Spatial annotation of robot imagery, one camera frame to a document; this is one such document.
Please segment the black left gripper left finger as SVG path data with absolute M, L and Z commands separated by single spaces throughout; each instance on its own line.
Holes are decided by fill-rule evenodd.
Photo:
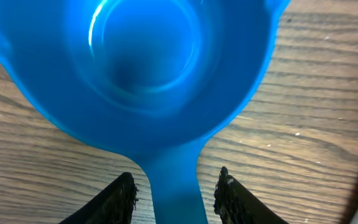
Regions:
M 124 172 L 59 224 L 130 224 L 136 195 L 137 187 L 132 174 Z

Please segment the blue plastic measuring scoop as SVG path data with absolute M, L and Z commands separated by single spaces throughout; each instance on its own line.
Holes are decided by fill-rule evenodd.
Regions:
M 0 0 L 0 64 L 56 127 L 142 168 L 157 223 L 206 223 L 198 156 L 256 92 L 287 6 Z

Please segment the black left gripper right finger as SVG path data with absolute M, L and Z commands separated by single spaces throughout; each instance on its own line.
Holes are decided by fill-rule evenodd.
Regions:
M 288 224 L 222 167 L 214 192 L 214 212 L 222 224 Z

